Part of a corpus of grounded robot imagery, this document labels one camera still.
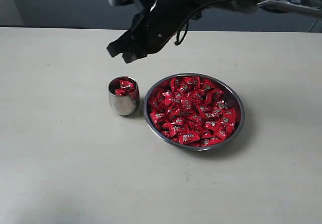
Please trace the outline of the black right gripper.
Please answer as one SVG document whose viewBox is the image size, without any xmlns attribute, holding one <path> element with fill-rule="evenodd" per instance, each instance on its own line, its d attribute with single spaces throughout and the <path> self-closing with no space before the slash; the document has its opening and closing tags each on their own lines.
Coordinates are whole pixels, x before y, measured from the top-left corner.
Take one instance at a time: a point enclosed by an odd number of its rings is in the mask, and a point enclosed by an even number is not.
<svg viewBox="0 0 322 224">
<path fill-rule="evenodd" d="M 111 57 L 122 54 L 125 63 L 155 54 L 197 8 L 198 5 L 192 0 L 157 0 L 133 17 L 131 27 L 109 43 L 107 51 Z"/>
</svg>

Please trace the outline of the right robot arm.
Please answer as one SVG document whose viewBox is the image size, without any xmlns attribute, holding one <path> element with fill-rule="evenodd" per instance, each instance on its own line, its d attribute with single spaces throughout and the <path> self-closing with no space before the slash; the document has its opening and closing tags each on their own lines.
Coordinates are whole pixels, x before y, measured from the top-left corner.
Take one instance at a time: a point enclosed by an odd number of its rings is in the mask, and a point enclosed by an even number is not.
<svg viewBox="0 0 322 224">
<path fill-rule="evenodd" d="M 190 20 L 198 20 L 205 9 L 220 8 L 250 14 L 258 9 L 272 13 L 297 13 L 321 17 L 321 0 L 108 0 L 114 7 L 135 5 L 138 13 L 130 28 L 107 51 L 122 55 L 126 63 L 159 52 L 172 38 L 180 45 Z"/>
</svg>

